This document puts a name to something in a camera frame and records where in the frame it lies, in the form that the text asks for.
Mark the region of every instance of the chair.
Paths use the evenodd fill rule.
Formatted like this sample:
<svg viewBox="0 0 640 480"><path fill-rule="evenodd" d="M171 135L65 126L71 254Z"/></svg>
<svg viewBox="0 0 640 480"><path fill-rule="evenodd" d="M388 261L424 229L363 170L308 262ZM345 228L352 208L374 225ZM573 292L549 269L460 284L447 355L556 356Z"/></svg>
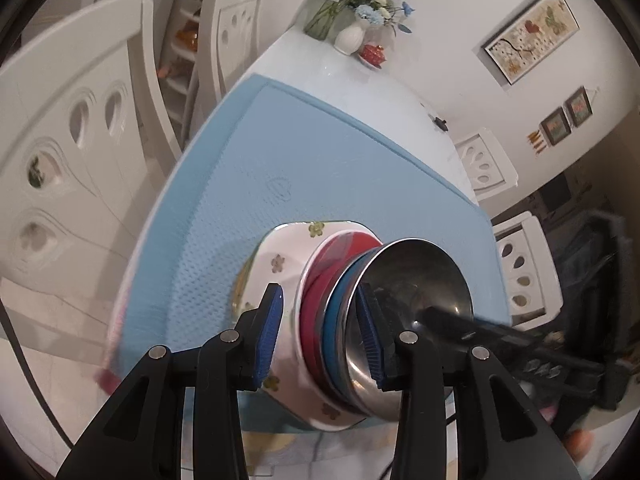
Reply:
<svg viewBox="0 0 640 480"><path fill-rule="evenodd" d="M203 0L198 30L192 133L258 57L258 16L262 0Z"/></svg>
<svg viewBox="0 0 640 480"><path fill-rule="evenodd" d="M498 139L486 128L457 142L456 150L478 202L518 185L513 164Z"/></svg>
<svg viewBox="0 0 640 480"><path fill-rule="evenodd" d="M152 5L85 7L0 69L0 276L114 299L156 198L136 111L163 170L180 153L153 65Z"/></svg>
<svg viewBox="0 0 640 480"><path fill-rule="evenodd" d="M494 227L512 325L530 330L555 318L562 307L556 266L538 218L530 212Z"/></svg>

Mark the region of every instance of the textured mat surface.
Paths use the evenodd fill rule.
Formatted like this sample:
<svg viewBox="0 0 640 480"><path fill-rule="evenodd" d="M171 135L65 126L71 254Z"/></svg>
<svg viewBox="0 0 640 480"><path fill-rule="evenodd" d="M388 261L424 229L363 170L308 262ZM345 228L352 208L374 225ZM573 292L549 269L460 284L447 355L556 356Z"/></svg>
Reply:
<svg viewBox="0 0 640 480"><path fill-rule="evenodd" d="M476 316L509 321L492 226L478 206L368 126L254 75L203 126L165 190L114 371L122 377L155 344L192 348L228 328L233 282L274 226L344 219L383 242L420 237L439 245L462 270ZM300 431L261 397L241 399L243 428Z"/></svg>

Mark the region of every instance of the blue tablecloth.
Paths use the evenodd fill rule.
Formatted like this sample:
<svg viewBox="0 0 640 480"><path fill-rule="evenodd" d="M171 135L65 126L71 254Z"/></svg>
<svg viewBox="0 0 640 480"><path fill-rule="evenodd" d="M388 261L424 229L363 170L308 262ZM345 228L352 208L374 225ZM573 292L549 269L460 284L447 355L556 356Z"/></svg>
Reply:
<svg viewBox="0 0 640 480"><path fill-rule="evenodd" d="M172 175L140 255L114 371L124 376L155 344L192 348L228 328L232 285L257 243L276 225L311 220L357 221L383 242L437 244L460 267L476 316L510 322L491 222L477 205L365 124L253 75ZM240 405L243 429L300 431L265 395Z"/></svg>

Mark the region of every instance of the white tabletop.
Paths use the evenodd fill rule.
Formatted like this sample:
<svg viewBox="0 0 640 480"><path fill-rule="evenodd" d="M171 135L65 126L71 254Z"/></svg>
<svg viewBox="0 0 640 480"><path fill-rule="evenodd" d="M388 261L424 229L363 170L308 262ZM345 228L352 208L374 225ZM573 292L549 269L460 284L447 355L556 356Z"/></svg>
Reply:
<svg viewBox="0 0 640 480"><path fill-rule="evenodd" d="M449 136L431 120L434 110L382 70L345 56L331 43L289 29L249 68L338 108L402 146L456 186L476 195Z"/></svg>

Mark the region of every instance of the picture frame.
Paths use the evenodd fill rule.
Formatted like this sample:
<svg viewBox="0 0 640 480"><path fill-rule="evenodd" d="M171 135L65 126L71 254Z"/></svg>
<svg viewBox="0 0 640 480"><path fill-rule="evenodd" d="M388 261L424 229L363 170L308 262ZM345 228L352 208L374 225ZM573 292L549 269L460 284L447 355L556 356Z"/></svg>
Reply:
<svg viewBox="0 0 640 480"><path fill-rule="evenodd" d="M552 146L571 135L571 125L562 107L554 110L549 117L542 121L541 126Z"/></svg>
<svg viewBox="0 0 640 480"><path fill-rule="evenodd" d="M591 102L584 86L575 91L575 93L565 101L567 111L571 117L575 128L579 128L593 115Z"/></svg>
<svg viewBox="0 0 640 480"><path fill-rule="evenodd" d="M566 0L536 0L483 48L513 85L578 30Z"/></svg>

